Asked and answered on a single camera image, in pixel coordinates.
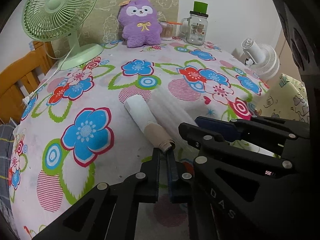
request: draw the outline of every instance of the red heart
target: red heart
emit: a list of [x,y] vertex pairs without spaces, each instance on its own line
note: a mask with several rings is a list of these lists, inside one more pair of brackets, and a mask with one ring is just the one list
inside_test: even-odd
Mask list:
[[204,96],[203,98],[205,99],[204,103],[205,103],[206,105],[210,104],[210,102],[211,102],[211,99],[210,99],[210,98],[208,98],[208,97],[206,97],[206,96]]

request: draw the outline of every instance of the fan center cap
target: fan center cap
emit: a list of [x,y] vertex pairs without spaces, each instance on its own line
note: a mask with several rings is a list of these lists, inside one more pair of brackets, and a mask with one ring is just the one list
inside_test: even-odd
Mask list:
[[48,12],[56,11],[62,6],[63,2],[64,0],[47,0],[46,2],[47,11]]

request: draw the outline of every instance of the white electric fan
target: white electric fan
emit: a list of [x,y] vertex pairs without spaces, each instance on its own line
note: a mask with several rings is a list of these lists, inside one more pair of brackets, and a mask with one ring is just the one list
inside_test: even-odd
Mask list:
[[264,81],[274,77],[280,66],[276,51],[267,44],[257,44],[253,39],[242,42],[242,49],[250,58],[246,64],[249,69]]
[[77,30],[97,0],[28,0],[22,14],[22,26],[36,41],[53,41],[68,36],[70,53],[58,63],[58,70],[79,66],[99,55],[98,44],[79,45]]

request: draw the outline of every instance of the embroidered bow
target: embroidered bow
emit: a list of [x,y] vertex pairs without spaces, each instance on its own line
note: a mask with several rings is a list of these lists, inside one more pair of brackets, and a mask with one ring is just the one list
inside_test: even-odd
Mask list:
[[148,29],[148,27],[147,27],[147,26],[150,26],[150,25],[151,25],[150,22],[138,23],[138,24],[137,24],[138,27],[142,27],[142,30],[141,30],[141,31],[143,31],[143,30],[150,31],[150,30]]

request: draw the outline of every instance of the floral bedsheet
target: floral bedsheet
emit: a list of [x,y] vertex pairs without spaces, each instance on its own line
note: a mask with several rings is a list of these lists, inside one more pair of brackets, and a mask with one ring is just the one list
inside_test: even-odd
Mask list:
[[[100,182],[116,184],[139,171],[152,145],[124,108],[162,86],[192,118],[249,119],[268,86],[211,42],[176,37],[128,49],[121,41],[77,68],[60,71],[39,91],[16,130],[9,192],[21,240],[29,240]],[[192,173],[192,160],[179,150]],[[159,201],[140,205],[136,239],[188,239],[187,208],[170,204],[166,181]]]

